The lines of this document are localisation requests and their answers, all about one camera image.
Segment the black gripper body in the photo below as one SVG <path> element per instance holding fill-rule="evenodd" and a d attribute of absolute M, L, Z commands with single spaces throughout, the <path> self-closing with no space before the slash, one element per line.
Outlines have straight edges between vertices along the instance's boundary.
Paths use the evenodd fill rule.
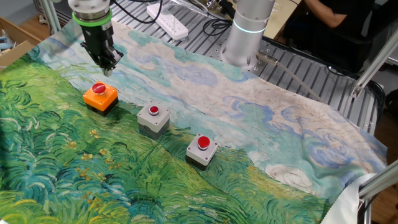
<path fill-rule="evenodd" d="M 113 44 L 112 35 L 114 34 L 112 26 L 81 26 L 84 42 L 96 57 L 105 56 L 107 46 Z"/>

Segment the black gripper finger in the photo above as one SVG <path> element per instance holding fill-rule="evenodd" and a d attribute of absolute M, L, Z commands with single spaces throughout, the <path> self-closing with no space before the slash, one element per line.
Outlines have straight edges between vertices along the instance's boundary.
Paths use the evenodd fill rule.
<path fill-rule="evenodd" d="M 116 65 L 123 58 L 124 54 L 116 49 L 107 49 L 104 66 L 104 76 L 110 77 Z"/>
<path fill-rule="evenodd" d="M 101 59 L 98 58 L 98 57 L 96 57 L 96 55 L 88 48 L 86 42 L 82 42 L 80 45 L 87 51 L 87 53 L 89 54 L 89 56 L 91 57 L 91 59 L 94 61 L 94 63 L 95 63 L 97 66 L 99 66 L 99 68 L 100 68 L 101 71 L 102 71 L 102 74 L 103 74 L 104 76 L 106 76 L 106 70 L 102 67 Z"/>

